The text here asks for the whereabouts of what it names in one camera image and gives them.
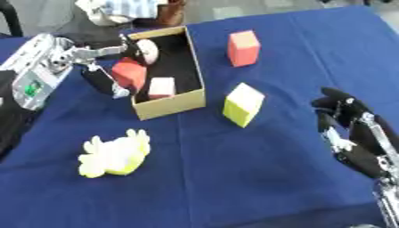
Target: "red cube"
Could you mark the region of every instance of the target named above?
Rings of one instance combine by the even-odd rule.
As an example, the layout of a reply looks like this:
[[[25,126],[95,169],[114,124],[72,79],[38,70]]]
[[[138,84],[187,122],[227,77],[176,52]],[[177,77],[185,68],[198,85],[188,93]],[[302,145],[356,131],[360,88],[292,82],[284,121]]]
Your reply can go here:
[[[148,96],[151,100],[175,95],[175,79],[172,77],[154,77],[151,80]]]
[[[227,52],[232,65],[242,67],[257,62],[260,46],[252,30],[230,34]]]
[[[112,76],[120,86],[132,86],[138,92],[144,86],[147,68],[125,57],[112,67]]]

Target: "yellow cube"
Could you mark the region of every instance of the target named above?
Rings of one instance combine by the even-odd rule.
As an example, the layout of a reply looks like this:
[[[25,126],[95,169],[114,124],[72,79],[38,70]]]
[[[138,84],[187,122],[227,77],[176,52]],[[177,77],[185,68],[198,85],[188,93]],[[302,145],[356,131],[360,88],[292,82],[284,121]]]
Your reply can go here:
[[[238,126],[246,127],[259,112],[264,98],[256,89],[240,83],[226,97],[223,114]]]

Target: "table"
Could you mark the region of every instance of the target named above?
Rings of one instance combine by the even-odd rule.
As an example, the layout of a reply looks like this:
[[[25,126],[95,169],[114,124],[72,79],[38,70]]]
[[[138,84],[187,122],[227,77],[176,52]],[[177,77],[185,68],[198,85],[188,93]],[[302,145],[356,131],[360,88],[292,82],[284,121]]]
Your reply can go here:
[[[245,29],[254,29],[262,43],[260,60],[234,69],[226,57],[227,37]],[[220,20],[189,30],[207,107],[141,122],[128,99],[114,101],[97,93],[76,68],[0,166],[2,227],[257,222],[259,227],[288,227],[276,226],[277,220],[266,224],[276,216],[362,204],[367,208],[361,207],[356,219],[381,222],[371,181],[331,157],[309,102],[321,96],[321,86],[337,87],[398,129],[397,34],[363,7]],[[2,40],[0,61],[23,42]],[[268,94],[245,129],[222,116],[224,97],[239,82]],[[111,140],[129,127],[146,129],[151,136],[152,151],[142,167],[129,176],[85,179],[77,174],[83,141],[96,134]],[[361,222],[353,221],[354,214],[340,215],[330,227]]]

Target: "orange cube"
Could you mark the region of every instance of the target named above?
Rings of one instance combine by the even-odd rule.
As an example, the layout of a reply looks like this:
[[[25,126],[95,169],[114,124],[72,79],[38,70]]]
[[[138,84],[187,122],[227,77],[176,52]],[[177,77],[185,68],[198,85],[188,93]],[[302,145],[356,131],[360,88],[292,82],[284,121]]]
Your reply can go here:
[[[232,65],[242,67],[257,62],[260,46],[252,30],[230,34],[227,52]]]
[[[124,88],[132,86],[137,92],[144,86],[147,68],[130,58],[123,58],[112,67],[112,77]]]

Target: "open box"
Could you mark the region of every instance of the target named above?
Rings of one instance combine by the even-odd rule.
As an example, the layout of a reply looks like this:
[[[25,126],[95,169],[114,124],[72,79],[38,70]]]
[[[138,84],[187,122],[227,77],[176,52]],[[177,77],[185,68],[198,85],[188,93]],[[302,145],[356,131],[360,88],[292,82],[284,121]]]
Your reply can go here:
[[[150,39],[159,47],[159,59],[148,67],[142,90],[132,97],[140,120],[205,107],[205,86],[194,46],[186,27],[163,28],[129,35],[132,39]],[[153,77],[174,77],[176,95],[148,99]]]

